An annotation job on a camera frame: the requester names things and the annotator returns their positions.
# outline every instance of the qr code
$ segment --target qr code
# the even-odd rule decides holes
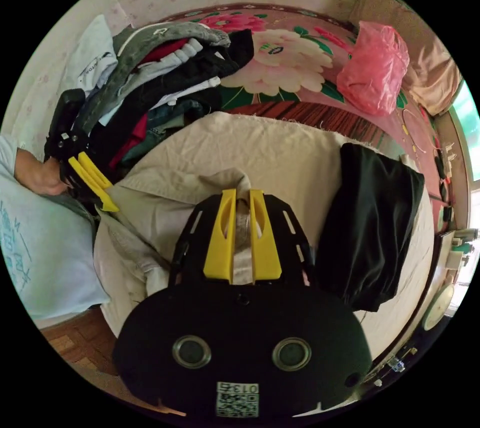
[[[219,382],[216,415],[226,418],[257,418],[259,400],[258,384]]]

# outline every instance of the cable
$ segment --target cable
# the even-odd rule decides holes
[[[433,148],[433,153],[434,153],[434,156],[436,156],[438,150],[441,150],[443,151],[443,148],[437,148],[437,146],[432,142],[432,140],[430,139],[430,133],[428,133],[427,131],[427,127],[425,126],[425,123],[422,119],[420,119],[415,113],[413,113],[412,111],[410,111],[408,108],[404,108],[402,110],[402,113],[401,113],[401,117],[402,117],[402,120],[403,120],[403,124],[405,125],[405,127],[407,126],[407,121],[405,120],[405,113],[410,113],[411,116],[413,116],[417,121],[420,122],[420,125],[422,126],[425,134],[427,135],[427,138],[428,138],[428,141],[430,143],[430,146]],[[427,152],[420,148],[420,146],[418,146],[418,144],[415,142],[414,140],[414,137],[412,136],[412,133],[410,130],[408,130],[408,134],[410,135],[410,138],[411,140],[413,141],[413,144],[423,153],[423,154],[426,154]]]

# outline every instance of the pink plastic bag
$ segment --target pink plastic bag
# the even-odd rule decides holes
[[[391,26],[360,21],[351,60],[336,78],[338,91],[369,115],[390,115],[410,63],[407,44]]]

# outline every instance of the window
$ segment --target window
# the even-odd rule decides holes
[[[480,229],[480,190],[471,193],[471,212],[469,228]],[[446,313],[447,316],[453,316],[466,295],[470,282],[474,277],[475,270],[480,260],[480,238],[472,243],[473,252],[468,255],[468,262],[460,268],[458,278],[455,283],[455,292]]]
[[[473,181],[480,180],[480,116],[467,83],[463,82],[453,102],[460,125],[466,138],[470,155]]]

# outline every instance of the yellow bracket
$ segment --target yellow bracket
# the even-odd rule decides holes
[[[253,282],[278,280],[282,275],[282,267],[264,193],[259,189],[250,190],[250,236]]]
[[[228,280],[230,285],[234,278],[236,202],[237,190],[223,190],[203,268],[206,278]]]
[[[118,212],[120,209],[112,201],[105,190],[112,186],[110,181],[100,172],[85,152],[78,155],[78,160],[73,156],[68,160],[70,166],[86,185],[100,198],[104,212]]]

